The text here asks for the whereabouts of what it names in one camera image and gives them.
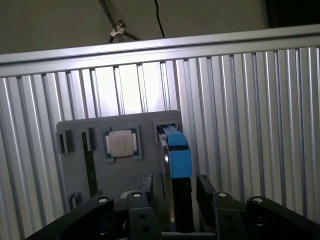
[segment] gray panel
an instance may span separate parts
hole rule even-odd
[[[91,75],[89,69],[84,69],[82,72],[82,80],[83,80],[83,95],[85,99],[85,106],[86,106],[86,117],[91,119],[96,117],[96,110],[95,110],[95,99],[93,95],[93,88],[91,82]]]
[[[170,102],[170,110],[178,110],[178,98],[177,95],[177,87],[176,87],[176,79],[175,79],[175,69],[173,61],[166,61],[165,62],[165,69],[166,69],[166,79],[168,81],[168,95],[169,95],[169,102]]]
[[[95,69],[96,76],[96,107],[99,117],[119,115],[116,82],[113,67],[102,67]]]
[[[208,174],[208,159],[206,156],[205,145],[205,133],[203,125],[203,107],[201,103],[201,92],[198,80],[198,68],[197,60],[195,58],[189,59],[189,70],[190,70],[190,83],[191,83],[191,96],[192,96],[192,106],[193,106],[193,115],[194,115],[194,128],[195,128],[195,137],[196,137],[196,146],[197,146],[197,159],[201,159],[198,162],[198,172],[200,174]]]
[[[280,153],[279,153],[279,126],[278,103],[276,87],[275,59],[273,52],[265,53],[266,94],[268,102],[268,126],[271,153],[272,197],[279,204],[282,203]]]
[[[53,213],[54,203],[51,196],[51,186],[49,183],[49,172],[47,169],[46,156],[44,152],[44,136],[41,132],[41,123],[39,121],[39,108],[37,106],[37,96],[35,93],[34,81],[31,76],[22,77],[22,89],[24,96],[26,121],[29,123],[28,141],[33,153],[35,180],[38,181],[36,185],[39,185],[38,192],[41,196],[41,201],[44,209],[45,224],[48,224],[55,220]]]
[[[119,200],[121,195],[128,191],[140,188],[143,176],[153,174],[153,199],[152,205],[161,228],[167,227],[170,222],[167,197],[164,198],[162,181],[162,162],[164,156],[158,144],[155,144],[155,121],[172,121],[182,126],[181,116],[178,111],[162,111],[129,116],[100,117],[75,121],[63,121],[57,125],[57,134],[70,131],[73,149],[67,154],[61,154],[65,186],[68,199],[70,196],[79,195],[83,203],[90,199],[87,169],[84,155],[82,134],[86,131],[87,139],[92,139],[92,157],[94,158],[94,175],[96,176],[97,189],[102,194]],[[137,128],[138,150],[141,158],[116,157],[114,162],[106,162],[106,144],[103,139],[104,131],[112,128],[113,131],[128,128]]]
[[[296,195],[297,191],[301,191],[301,146],[300,146],[300,113],[297,84],[297,67],[296,67],[296,51],[294,49],[286,51],[287,57],[287,80],[288,80],[288,94],[289,94],[289,116],[290,116],[290,140],[291,140],[291,164],[292,164],[292,184],[293,188],[293,208],[295,208],[296,200],[301,198]]]
[[[281,107],[281,128],[282,128],[282,151],[283,151],[283,163],[284,163],[284,179],[285,179],[285,194],[286,194],[286,207],[293,210],[294,209],[294,188],[293,185],[293,159],[292,158],[292,148],[291,148],[291,139],[299,139],[299,136],[296,136],[296,132],[292,131],[293,121],[298,121],[298,116],[295,116],[293,119],[290,114],[289,108],[289,94],[288,94],[288,74],[287,74],[287,60],[286,60],[286,51],[278,51],[278,79],[279,79],[279,88],[280,88],[280,107]],[[300,147],[296,146],[296,152],[298,154]]]
[[[199,77],[201,101],[203,104],[203,127],[205,136],[205,157],[210,182],[218,191],[222,190],[219,142],[216,122],[216,107],[211,61],[205,57],[199,59]]]
[[[0,107],[0,119],[3,119]],[[1,239],[20,239],[20,230],[17,220],[17,212],[12,193],[13,185],[10,180],[10,166],[8,150],[5,149],[6,137],[3,129],[3,122],[0,123],[0,237]]]
[[[137,65],[119,66],[124,114],[142,113]]]
[[[143,63],[146,112],[165,110],[162,74],[159,62]]]
[[[176,78],[177,78],[177,92],[180,100],[180,113],[182,118],[183,133],[188,141],[191,158],[192,158],[192,175],[191,187],[195,189],[196,178],[195,175],[198,172],[198,159],[197,159],[197,143],[195,134],[195,122],[192,106],[192,94],[191,94],[191,82],[190,82],[190,70],[188,62],[184,60],[175,61]],[[192,205],[197,205],[196,192],[192,191]],[[193,220],[195,227],[199,227],[199,210],[197,207],[193,208]]]
[[[313,179],[306,178],[306,195],[308,201],[313,194],[313,205],[308,204],[308,218],[320,223],[320,125],[319,125],[319,86],[320,86],[320,54],[319,48],[308,48],[308,80],[310,92],[310,117],[311,117],[311,155],[312,155],[312,170]],[[314,211],[314,218],[311,218],[311,213]]]
[[[320,222],[319,42],[311,25],[0,55],[1,239],[64,212],[58,122],[160,110],[181,112],[194,174]]]
[[[229,156],[227,149],[227,134],[225,124],[225,110],[224,110],[224,99],[223,99],[223,86],[221,78],[221,66],[218,56],[214,56],[211,59],[212,72],[213,72],[213,89],[214,89],[214,100],[216,107],[216,121],[217,121],[217,135],[219,142],[219,156],[220,156],[220,171],[222,180],[222,190],[227,193],[232,192],[231,188],[231,170],[229,166]]]
[[[2,121],[4,124],[5,142],[8,142],[8,151],[10,154],[10,165],[15,183],[15,190],[19,195],[17,204],[20,210],[20,217],[25,236],[29,236],[35,231],[35,221],[37,229],[41,228],[40,213],[37,212],[38,200],[33,179],[33,171],[30,163],[30,156],[26,132],[24,129],[22,107],[20,105],[20,96],[18,92],[18,80],[16,77],[8,79],[2,78],[0,82],[0,104]]]

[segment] black cable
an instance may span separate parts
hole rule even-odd
[[[110,36],[110,38],[109,38],[109,44],[111,44],[113,41],[114,41],[114,39],[115,39],[115,37],[114,36]]]
[[[165,32],[164,32],[164,29],[162,28],[162,24],[161,24],[160,17],[159,17],[158,1],[154,0],[154,3],[155,3],[155,9],[156,9],[156,19],[158,20],[158,24],[159,24],[159,27],[160,27],[160,30],[161,30],[162,37],[165,38]]]
[[[100,5],[101,5],[101,7],[103,8],[104,13],[106,14],[106,16],[107,16],[107,18],[108,18],[111,26],[112,26],[114,29],[116,29],[117,24],[116,24],[116,22],[114,21],[114,19],[112,18],[111,13],[110,13],[110,11],[109,11],[109,8],[107,7],[107,4],[106,4],[105,0],[99,0],[99,3],[100,3]]]
[[[133,40],[141,40],[140,38],[138,38],[137,36],[131,34],[130,32],[124,30],[123,31],[123,35],[127,36],[128,38],[131,38]]]

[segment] gray wall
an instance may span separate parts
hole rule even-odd
[[[161,38],[153,0],[106,0],[127,30]],[[263,0],[158,0],[166,37],[266,27]],[[98,0],[1,0],[0,54],[108,42],[111,25]]]

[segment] blue connector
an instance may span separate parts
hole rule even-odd
[[[161,126],[160,129],[168,145],[171,178],[191,177],[191,152],[185,135],[172,125]]]

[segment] corrugated metal wall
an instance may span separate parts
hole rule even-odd
[[[319,90],[316,47],[0,77],[0,238],[63,214],[59,121],[164,110],[181,111],[195,174],[320,222]]]

